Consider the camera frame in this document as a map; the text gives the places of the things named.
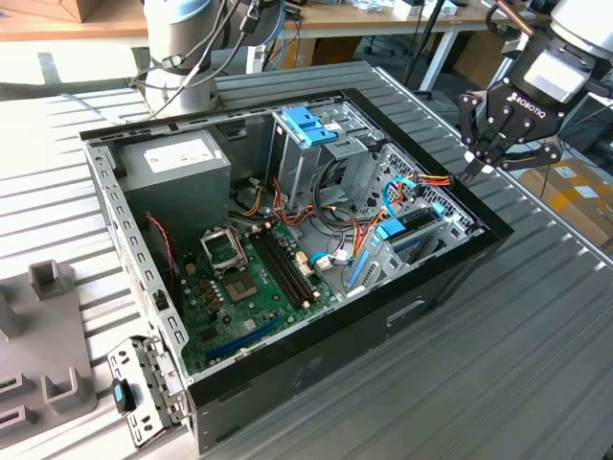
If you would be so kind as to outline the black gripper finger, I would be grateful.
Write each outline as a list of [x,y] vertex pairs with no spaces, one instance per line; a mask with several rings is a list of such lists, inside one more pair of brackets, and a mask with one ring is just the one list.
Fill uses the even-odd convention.
[[465,92],[459,97],[460,133],[466,147],[465,160],[468,165],[460,173],[459,180],[471,183],[478,173],[491,173],[496,161],[492,146],[492,132],[478,129],[478,112],[487,105],[486,92]]
[[499,168],[511,172],[548,166],[560,161],[562,147],[557,135],[536,140],[535,143],[536,146],[533,148],[529,148],[526,144],[518,144],[518,147],[525,149],[511,152],[515,145],[511,146],[505,139],[496,141],[481,157],[483,166],[480,171],[491,173]]

